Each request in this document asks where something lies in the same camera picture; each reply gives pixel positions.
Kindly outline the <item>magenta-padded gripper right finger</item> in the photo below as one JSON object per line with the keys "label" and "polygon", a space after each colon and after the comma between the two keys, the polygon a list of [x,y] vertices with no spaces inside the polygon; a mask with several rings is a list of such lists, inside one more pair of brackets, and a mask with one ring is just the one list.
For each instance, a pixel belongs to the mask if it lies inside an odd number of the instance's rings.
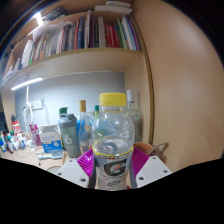
{"label": "magenta-padded gripper right finger", "polygon": [[170,174],[171,171],[158,156],[148,156],[134,148],[129,171],[132,188],[144,187]]}

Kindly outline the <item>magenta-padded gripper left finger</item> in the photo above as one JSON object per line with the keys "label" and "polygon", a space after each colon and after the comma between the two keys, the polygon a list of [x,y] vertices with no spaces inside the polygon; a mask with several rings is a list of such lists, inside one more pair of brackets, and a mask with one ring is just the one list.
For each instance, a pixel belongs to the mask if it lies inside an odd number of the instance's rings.
{"label": "magenta-padded gripper left finger", "polygon": [[94,189],[96,186],[96,169],[93,151],[88,150],[78,159],[67,160],[56,175],[83,188]]}

